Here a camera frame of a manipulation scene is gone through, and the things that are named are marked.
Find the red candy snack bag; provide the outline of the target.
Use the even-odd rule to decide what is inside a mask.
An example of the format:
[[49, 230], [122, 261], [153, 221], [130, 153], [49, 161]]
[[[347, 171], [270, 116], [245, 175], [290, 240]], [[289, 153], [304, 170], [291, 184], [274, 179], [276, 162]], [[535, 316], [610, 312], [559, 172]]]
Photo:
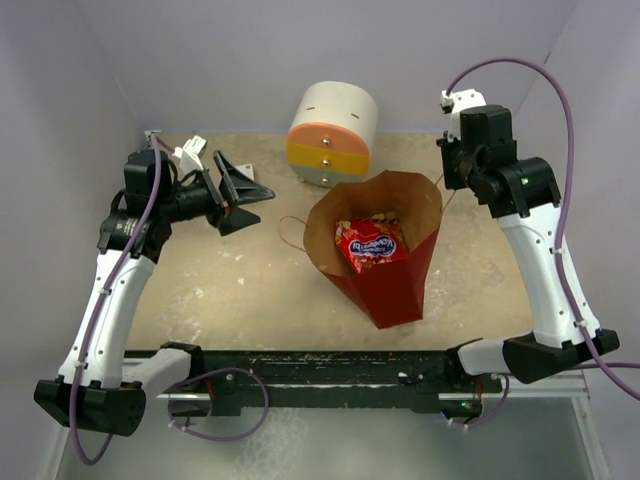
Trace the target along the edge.
[[400, 223], [382, 214], [340, 220], [335, 225], [336, 247], [356, 274], [381, 264], [403, 260], [408, 248]]

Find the red brown paper bag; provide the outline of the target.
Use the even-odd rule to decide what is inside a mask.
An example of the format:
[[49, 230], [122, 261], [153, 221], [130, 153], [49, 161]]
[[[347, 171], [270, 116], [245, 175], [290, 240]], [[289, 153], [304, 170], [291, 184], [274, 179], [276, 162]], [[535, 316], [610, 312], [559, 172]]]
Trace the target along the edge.
[[329, 190], [302, 222], [300, 249], [377, 328], [415, 322], [443, 213], [427, 176], [385, 170]]

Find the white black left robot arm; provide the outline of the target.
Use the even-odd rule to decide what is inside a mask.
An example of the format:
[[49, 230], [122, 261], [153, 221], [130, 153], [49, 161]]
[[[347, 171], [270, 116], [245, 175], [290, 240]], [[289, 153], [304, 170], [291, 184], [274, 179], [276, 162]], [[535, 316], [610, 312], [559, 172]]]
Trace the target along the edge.
[[175, 223], [203, 217], [223, 236], [259, 223], [245, 205], [272, 200], [273, 190], [239, 172], [216, 151], [221, 180], [199, 166], [177, 177], [162, 151], [135, 151], [124, 165], [125, 186], [100, 226], [96, 274], [76, 339], [53, 380], [41, 380], [35, 402], [74, 432], [129, 436], [146, 402], [177, 385], [202, 387], [204, 354], [169, 342], [129, 374], [123, 363], [134, 315]]

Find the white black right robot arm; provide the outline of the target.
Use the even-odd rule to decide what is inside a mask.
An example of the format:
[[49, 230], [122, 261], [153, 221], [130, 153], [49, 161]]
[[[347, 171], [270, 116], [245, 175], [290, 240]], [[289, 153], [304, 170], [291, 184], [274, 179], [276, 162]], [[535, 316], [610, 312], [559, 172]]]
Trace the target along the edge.
[[619, 348], [582, 292], [567, 242], [557, 229], [561, 196], [542, 158], [520, 160], [509, 109], [478, 98], [445, 100], [449, 128], [438, 140], [445, 187], [470, 189], [489, 208], [517, 261], [533, 318], [531, 332], [475, 340], [452, 349], [446, 383], [467, 391], [481, 374], [509, 373], [529, 384]]

